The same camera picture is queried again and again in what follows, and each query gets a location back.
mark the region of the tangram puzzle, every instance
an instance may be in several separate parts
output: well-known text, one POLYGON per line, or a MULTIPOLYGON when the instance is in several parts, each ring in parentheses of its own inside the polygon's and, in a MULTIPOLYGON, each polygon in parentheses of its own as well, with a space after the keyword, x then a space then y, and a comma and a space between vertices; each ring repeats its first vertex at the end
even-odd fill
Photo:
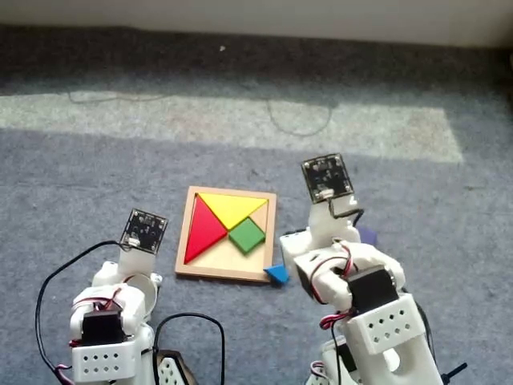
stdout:
POLYGON ((276 199, 266 192, 190 187, 176 273, 268 282, 276 199))

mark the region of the white plastic part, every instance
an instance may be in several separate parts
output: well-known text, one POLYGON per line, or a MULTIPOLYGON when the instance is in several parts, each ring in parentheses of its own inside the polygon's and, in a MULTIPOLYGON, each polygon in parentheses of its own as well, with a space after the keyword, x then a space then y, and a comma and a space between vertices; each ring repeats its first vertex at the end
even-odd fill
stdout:
POLYGON ((153 385, 155 383, 151 364, 153 338, 153 329, 143 323, 137 335, 130 341, 73 348, 71 355, 75 385, 81 383, 103 385, 106 381, 113 380, 123 385, 153 385))
POLYGON ((148 277, 155 267, 155 254, 138 249, 119 252, 119 273, 125 277, 133 274, 144 274, 148 277))
POLYGON ((411 294, 341 322, 340 328, 365 385, 442 385, 411 294), (384 355, 390 348, 399 357, 395 371, 384 355))
POLYGON ((401 290, 405 285, 406 277, 401 264, 392 257, 382 253, 372 245, 355 242, 342 242, 351 251, 354 263, 360 270, 369 269, 377 265, 383 265, 394 280, 396 290, 401 290))
POLYGON ((354 242, 334 242, 330 247, 315 249, 294 258, 297 268, 311 278, 313 287, 323 302, 335 309, 346 312, 353 306, 353 296, 347 282, 333 272, 335 267, 343 270, 349 258, 353 258, 353 266, 360 270, 376 265, 383 265, 391 279, 400 290, 405 283, 404 270, 393 258, 382 253, 372 245, 354 242))
POLYGON ((135 377, 140 352, 135 340, 112 345, 81 346, 71 350, 75 382, 90 383, 135 377))
MULTIPOLYGON (((337 345, 342 346, 345 343, 345 338, 341 335, 337 336, 337 345)), ((335 344, 330 339, 321 346, 321 357, 322 362, 325 365, 325 372, 327 376, 332 379, 332 384, 337 384, 338 370, 337 370, 337 355, 335 353, 335 344)), ((343 385, 355 385, 360 379, 358 371, 352 371, 349 373, 347 368, 344 366, 342 358, 338 358, 340 361, 340 372, 341 372, 341 383, 343 385)))
POLYGON ((159 365, 160 385, 185 385, 174 359, 165 358, 159 365))
MULTIPOLYGON (((325 371, 321 368, 317 369, 320 373, 324 374, 325 371)), ((330 385, 330 384, 336 384, 335 381, 330 381, 329 379, 325 379, 323 377, 320 377, 318 375, 311 374, 310 377, 305 382, 305 385, 330 385)))
POLYGON ((158 287, 156 283, 146 275, 135 274, 125 279, 125 282, 144 293, 144 317, 147 319, 157 303, 158 287))
MULTIPOLYGON (((347 213, 358 207, 354 195, 338 197, 332 200, 333 211, 347 213)), ((334 237, 339 237, 349 242, 359 242, 360 233, 349 220, 350 218, 335 219, 329 213, 328 201, 316 203, 310 208, 308 225, 312 234, 311 249, 319 249, 331 244, 334 237)))
POLYGON ((114 285, 123 282, 126 276, 118 271, 118 264, 114 262, 104 262, 102 268, 93 277, 92 286, 114 285))
POLYGON ((350 319, 344 331, 353 342, 364 344, 370 355, 424 335, 426 328, 411 294, 350 319))
MULTIPOLYGON (((333 200, 335 213, 345 213, 357 208, 353 195, 333 200)), ((329 213, 328 202, 316 203, 310 208, 309 227, 305 231, 280 237, 285 264, 292 266, 295 257, 314 249, 329 247, 333 238, 360 242, 360 233, 347 218, 334 219, 329 213)))
POLYGON ((73 314, 70 320, 71 339, 82 338, 83 315, 93 310, 93 301, 88 301, 87 298, 112 298, 117 289, 121 290, 114 301, 123 308, 121 312, 123 331, 128 335, 136 334, 138 327, 144 321, 144 294, 135 287, 121 283, 88 287, 73 300, 73 314))

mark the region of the red triangle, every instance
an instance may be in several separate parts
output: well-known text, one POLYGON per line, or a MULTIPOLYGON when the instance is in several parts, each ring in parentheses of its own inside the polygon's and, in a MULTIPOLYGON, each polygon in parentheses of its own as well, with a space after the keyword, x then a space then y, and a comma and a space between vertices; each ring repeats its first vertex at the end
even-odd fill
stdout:
POLYGON ((189 263, 206 249, 226 236, 226 229, 210 211, 200 196, 192 214, 191 229, 187 240, 184 263, 189 263))

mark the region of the green square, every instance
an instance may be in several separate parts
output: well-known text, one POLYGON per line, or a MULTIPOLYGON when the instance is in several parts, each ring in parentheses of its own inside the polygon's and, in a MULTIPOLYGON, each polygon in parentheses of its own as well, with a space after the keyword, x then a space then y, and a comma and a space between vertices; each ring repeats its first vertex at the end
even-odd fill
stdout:
POLYGON ((265 239, 265 233, 250 218, 244 219, 228 236, 244 255, 265 239))

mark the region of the black circuit board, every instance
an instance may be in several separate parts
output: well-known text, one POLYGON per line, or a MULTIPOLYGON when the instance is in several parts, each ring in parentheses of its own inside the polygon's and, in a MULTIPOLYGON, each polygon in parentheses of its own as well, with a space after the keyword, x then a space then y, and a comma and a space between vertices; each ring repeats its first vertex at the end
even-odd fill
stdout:
POLYGON ((341 154, 319 156, 301 165, 313 203, 325 201, 322 191, 332 189, 332 198, 353 193, 353 185, 341 154))
POLYGON ((168 220, 166 218, 133 209, 120 243, 157 254, 167 226, 168 220))

